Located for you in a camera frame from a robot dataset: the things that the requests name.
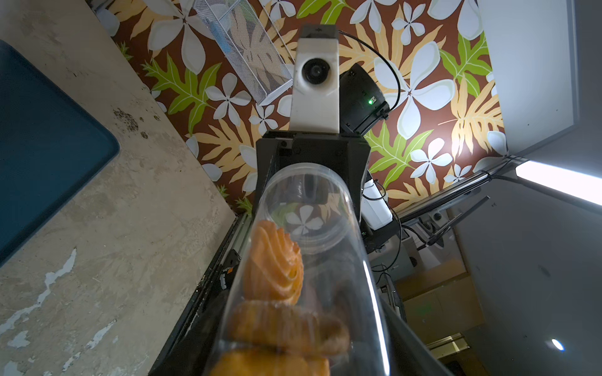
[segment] concrete floor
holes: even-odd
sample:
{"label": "concrete floor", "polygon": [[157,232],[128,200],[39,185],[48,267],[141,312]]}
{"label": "concrete floor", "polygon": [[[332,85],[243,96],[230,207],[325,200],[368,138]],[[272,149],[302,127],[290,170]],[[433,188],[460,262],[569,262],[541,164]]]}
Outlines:
{"label": "concrete floor", "polygon": [[146,374],[234,215],[84,1],[2,1],[0,39],[121,146],[0,268],[0,373]]}

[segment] metal wire rack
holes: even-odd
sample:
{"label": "metal wire rack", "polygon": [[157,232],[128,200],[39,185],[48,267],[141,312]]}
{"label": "metal wire rack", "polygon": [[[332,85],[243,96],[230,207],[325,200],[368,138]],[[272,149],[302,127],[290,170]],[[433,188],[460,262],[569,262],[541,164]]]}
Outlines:
{"label": "metal wire rack", "polygon": [[194,9],[255,102],[266,105],[293,77],[247,0],[196,0]]}

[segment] orange pastry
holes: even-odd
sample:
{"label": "orange pastry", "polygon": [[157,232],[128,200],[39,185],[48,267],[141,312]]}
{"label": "orange pastry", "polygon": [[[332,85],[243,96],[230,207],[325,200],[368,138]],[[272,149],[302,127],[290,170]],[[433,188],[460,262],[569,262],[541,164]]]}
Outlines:
{"label": "orange pastry", "polygon": [[302,287],[303,260],[297,243],[275,223],[257,223],[244,270],[244,297],[296,304]]}
{"label": "orange pastry", "polygon": [[209,376],[329,376],[327,365],[328,359],[306,360],[264,350],[234,350],[222,355]]}
{"label": "orange pastry", "polygon": [[227,337],[304,356],[331,356],[349,349],[349,329],[338,318],[273,301],[247,300],[231,313]]}

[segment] transparent cylinder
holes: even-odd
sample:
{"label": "transparent cylinder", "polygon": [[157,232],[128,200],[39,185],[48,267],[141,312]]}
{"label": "transparent cylinder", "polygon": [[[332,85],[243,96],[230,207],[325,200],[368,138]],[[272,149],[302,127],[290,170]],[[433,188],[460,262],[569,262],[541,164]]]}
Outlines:
{"label": "transparent cylinder", "polygon": [[388,375],[388,333],[349,191],[294,164],[268,182],[205,375]]}

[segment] fluorescent light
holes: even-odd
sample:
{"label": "fluorescent light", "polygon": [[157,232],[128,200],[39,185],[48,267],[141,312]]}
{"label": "fluorescent light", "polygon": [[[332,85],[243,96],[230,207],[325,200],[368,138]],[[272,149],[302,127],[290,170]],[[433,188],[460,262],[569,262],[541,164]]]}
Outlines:
{"label": "fluorescent light", "polygon": [[602,205],[602,179],[599,177],[535,161],[517,166],[516,172],[523,179]]}
{"label": "fluorescent light", "polygon": [[556,346],[556,348],[560,351],[564,351],[564,346],[562,345],[562,343],[558,342],[557,340],[553,339],[552,343],[554,344],[554,346]]}

